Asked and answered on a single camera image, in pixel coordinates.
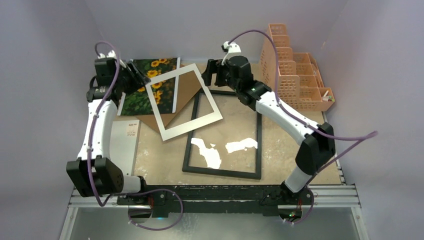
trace table surface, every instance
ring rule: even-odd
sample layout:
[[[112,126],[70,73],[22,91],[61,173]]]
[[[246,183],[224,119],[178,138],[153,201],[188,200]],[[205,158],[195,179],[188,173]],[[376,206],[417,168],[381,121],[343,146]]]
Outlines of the table surface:
[[[200,72],[205,64],[197,64]],[[255,79],[261,80],[258,64],[252,64]],[[228,87],[212,86],[209,89],[231,91]],[[234,96],[213,95],[223,119],[194,131],[193,137],[204,142],[200,148],[191,146],[190,166],[212,167],[241,172],[255,171],[255,148],[245,147],[228,151],[227,143],[238,143],[246,139],[256,139],[256,113],[242,105]],[[175,117],[167,128],[190,121],[194,100],[192,99]],[[198,117],[212,112],[207,98],[202,95],[199,101]],[[323,123],[321,112],[301,112],[307,118]],[[116,121],[132,120],[135,117],[118,116]],[[134,175],[144,176],[149,185],[271,185],[281,184],[295,168],[295,157],[299,150],[296,142],[276,123],[262,116],[262,178],[261,180],[224,177],[182,172],[183,159],[188,133],[162,141],[159,133],[147,125],[140,124]],[[336,164],[322,171],[311,184],[341,184]]]

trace orange desk organizer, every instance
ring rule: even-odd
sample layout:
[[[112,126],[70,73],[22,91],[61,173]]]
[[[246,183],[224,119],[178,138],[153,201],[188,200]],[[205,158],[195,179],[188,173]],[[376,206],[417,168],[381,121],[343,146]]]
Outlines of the orange desk organizer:
[[[335,99],[331,88],[324,87],[317,61],[310,53],[293,52],[285,24],[269,24],[267,34],[277,48],[278,69],[274,49],[264,37],[260,55],[263,82],[298,111],[327,111]],[[276,71],[279,85],[274,89]],[[323,101],[322,97],[326,93],[326,96],[331,97],[331,101]]]

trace yellow flower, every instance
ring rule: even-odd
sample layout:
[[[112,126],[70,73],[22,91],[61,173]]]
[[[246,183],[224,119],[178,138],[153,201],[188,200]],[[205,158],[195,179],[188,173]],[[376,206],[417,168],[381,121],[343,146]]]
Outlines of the yellow flower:
[[[152,62],[151,62],[151,66],[152,66],[152,67],[157,67],[157,66],[159,66],[159,63],[160,63],[160,62],[159,62],[159,61],[157,61],[157,60],[156,60],[156,61],[152,61]]]
[[[162,86],[162,82],[154,83],[154,84],[151,85],[151,87],[154,88],[154,89],[158,89],[161,86]]]
[[[154,99],[156,100],[156,104],[161,102],[161,96],[155,96]]]
[[[147,77],[149,77],[149,78],[153,78],[156,75],[158,75],[158,71],[156,71],[156,70],[150,70],[150,71],[147,72]]]

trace white picture mat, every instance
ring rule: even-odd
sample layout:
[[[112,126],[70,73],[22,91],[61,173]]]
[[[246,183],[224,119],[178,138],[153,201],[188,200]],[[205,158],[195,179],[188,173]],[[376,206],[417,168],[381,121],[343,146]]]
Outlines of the white picture mat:
[[[176,59],[176,69],[180,68],[181,57]],[[180,76],[175,77],[175,87],[173,90],[173,104],[172,104],[172,113],[174,114],[177,111],[177,94],[178,94],[178,81]]]
[[[207,115],[198,117],[196,119],[193,119],[191,121],[182,123],[178,126],[165,129],[164,123],[162,122],[161,114],[159,113],[158,105],[156,105],[156,100],[153,95],[151,85],[157,84],[159,82],[162,82],[162,81],[165,81],[165,80],[168,80],[168,79],[171,79],[176,76],[186,74],[189,72],[194,72],[196,74],[196,77],[204,91],[204,94],[206,95],[207,100],[210,103],[210,106],[212,107],[213,112]],[[211,92],[209,91],[209,88],[205,86],[205,83],[202,79],[202,75],[198,67],[196,66],[196,64],[190,64],[190,65],[181,67],[179,69],[163,73],[161,75],[151,78],[150,80],[151,82],[148,85],[146,85],[146,91],[148,94],[148,99],[150,100],[151,108],[153,109],[153,114],[156,119],[157,126],[159,128],[160,136],[162,137],[163,141],[175,138],[179,135],[188,133],[190,131],[193,131],[195,129],[201,128],[203,126],[209,125],[211,123],[214,123],[216,121],[223,119],[223,116],[221,115],[220,110],[218,109],[218,106],[215,103]]]

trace white wall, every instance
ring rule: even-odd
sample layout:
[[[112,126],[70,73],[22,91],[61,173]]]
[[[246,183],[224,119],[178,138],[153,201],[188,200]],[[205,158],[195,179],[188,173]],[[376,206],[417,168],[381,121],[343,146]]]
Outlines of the white wall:
[[[347,0],[86,0],[105,39],[123,58],[179,56],[185,61],[222,58],[221,45],[237,34],[285,23],[298,52],[317,54]],[[237,43],[258,61],[263,38]]]
[[[380,133],[341,161],[373,240],[424,234],[423,12],[421,0],[350,0],[318,58],[335,133]]]
[[[84,0],[2,0],[0,30],[0,239],[58,239],[101,36]]]

